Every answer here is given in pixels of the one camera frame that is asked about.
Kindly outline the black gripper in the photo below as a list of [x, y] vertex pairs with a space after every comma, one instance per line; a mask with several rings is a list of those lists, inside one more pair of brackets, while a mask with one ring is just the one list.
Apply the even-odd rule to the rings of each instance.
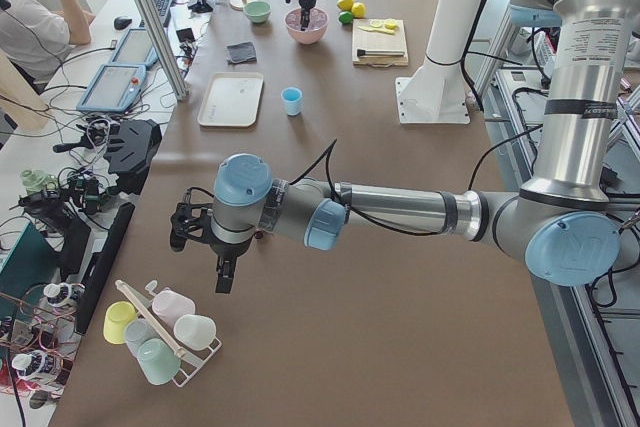
[[229, 294], [234, 282], [235, 260], [247, 252], [249, 240], [241, 243], [214, 241], [210, 244], [210, 248], [218, 256], [215, 292]]
[[301, 7], [300, 28], [307, 30], [310, 23], [311, 9], [316, 6], [316, 0], [299, 0]]

